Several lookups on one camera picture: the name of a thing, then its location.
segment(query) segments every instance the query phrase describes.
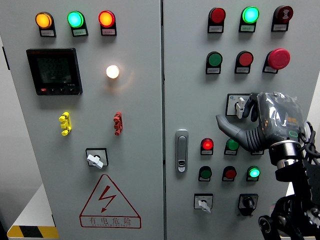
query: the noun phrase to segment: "yellow terminal block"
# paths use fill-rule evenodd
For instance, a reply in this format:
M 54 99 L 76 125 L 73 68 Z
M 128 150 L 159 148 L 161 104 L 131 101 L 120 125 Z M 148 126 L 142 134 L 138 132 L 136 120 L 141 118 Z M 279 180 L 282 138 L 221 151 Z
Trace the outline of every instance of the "yellow terminal block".
M 70 120 L 70 114 L 65 111 L 60 117 L 59 117 L 59 121 L 61 122 L 60 127 L 63 129 L 63 131 L 61 132 L 62 136 L 67 136 L 71 130 L 72 130 L 72 126 L 71 126 L 71 120 Z

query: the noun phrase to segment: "green indicator light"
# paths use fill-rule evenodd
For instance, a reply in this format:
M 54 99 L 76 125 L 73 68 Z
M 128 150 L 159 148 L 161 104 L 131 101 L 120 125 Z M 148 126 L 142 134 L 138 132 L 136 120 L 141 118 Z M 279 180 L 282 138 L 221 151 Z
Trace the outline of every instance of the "green indicator light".
M 222 57 L 221 57 L 221 55 L 220 54 L 218 54 L 218 53 L 213 53 L 213 54 L 211 54 L 211 56 L 209 57 L 209 64 L 211 65 L 211 66 L 218 66 L 218 65 L 220 65 L 221 64 L 221 62 L 222 62 Z
M 255 23 L 259 18 L 259 9 L 255 6 L 248 6 L 243 10 L 242 19 L 247 24 Z
M 227 142 L 226 142 L 226 147 L 228 149 L 230 149 L 231 151 L 235 151 L 239 148 L 239 143 L 237 143 L 235 140 L 233 139 L 229 139 Z
M 259 177 L 260 170 L 257 166 L 252 166 L 248 169 L 248 173 L 251 178 L 256 178 Z
M 73 28 L 80 28 L 84 24 L 84 16 L 78 11 L 72 11 L 68 14 L 68 23 Z
M 289 135 L 294 138 L 298 137 L 298 133 L 296 131 L 289 131 Z
M 202 177 L 203 179 L 208 179 L 208 178 L 210 178 L 211 176 L 212 176 L 212 173 L 211 173 L 211 171 L 209 171 L 209 170 L 204 170 L 204 171 L 201 172 L 201 177 Z

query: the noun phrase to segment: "white switch handle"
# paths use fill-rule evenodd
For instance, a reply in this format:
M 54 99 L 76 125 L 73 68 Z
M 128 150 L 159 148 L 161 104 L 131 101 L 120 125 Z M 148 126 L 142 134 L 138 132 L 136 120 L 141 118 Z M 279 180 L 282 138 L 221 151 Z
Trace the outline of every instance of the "white switch handle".
M 242 119 L 242 114 L 245 110 L 245 104 L 246 101 L 242 97 L 239 97 L 239 102 L 237 102 L 235 105 L 236 115 L 239 119 Z
M 199 207 L 201 207 L 202 211 L 206 212 L 207 214 L 210 214 L 210 207 L 208 207 L 207 203 L 205 201 L 198 201 Z
M 98 169 L 102 169 L 102 167 L 104 166 L 104 163 L 100 161 L 100 157 L 98 156 L 92 156 L 91 154 L 89 154 L 86 160 Z

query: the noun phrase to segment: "robotic arm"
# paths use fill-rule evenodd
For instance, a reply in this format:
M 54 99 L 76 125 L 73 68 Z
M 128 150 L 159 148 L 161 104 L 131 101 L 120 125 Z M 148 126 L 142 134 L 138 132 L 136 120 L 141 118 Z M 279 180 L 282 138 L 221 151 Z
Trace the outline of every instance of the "robotic arm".
M 307 122 L 311 131 L 308 139 L 297 100 L 280 92 L 251 93 L 242 117 L 247 118 L 250 112 L 251 121 L 258 120 L 255 129 L 241 129 L 224 115 L 217 115 L 219 129 L 247 151 L 269 149 L 270 161 L 277 166 L 276 179 L 292 182 L 294 189 L 294 195 L 277 201 L 271 216 L 259 218 L 264 239 L 280 240 L 279 230 L 292 240 L 307 236 L 320 240 L 320 153 L 314 146 L 315 131 Z

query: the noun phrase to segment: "lightning bolt symbol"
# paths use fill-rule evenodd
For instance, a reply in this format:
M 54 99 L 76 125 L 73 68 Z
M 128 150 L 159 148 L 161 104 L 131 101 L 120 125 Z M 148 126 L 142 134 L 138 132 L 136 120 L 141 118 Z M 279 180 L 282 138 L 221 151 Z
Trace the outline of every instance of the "lightning bolt symbol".
M 105 196 L 105 194 L 108 192 L 108 190 L 110 189 L 110 186 L 106 186 L 103 193 L 101 194 L 101 196 L 99 197 L 99 201 L 100 200 L 104 200 L 104 199 L 110 199 L 110 201 L 108 202 L 108 204 L 102 208 L 101 213 L 103 213 L 104 211 L 107 210 L 108 205 L 112 202 L 112 200 L 117 196 L 117 195 L 112 195 L 112 196 Z

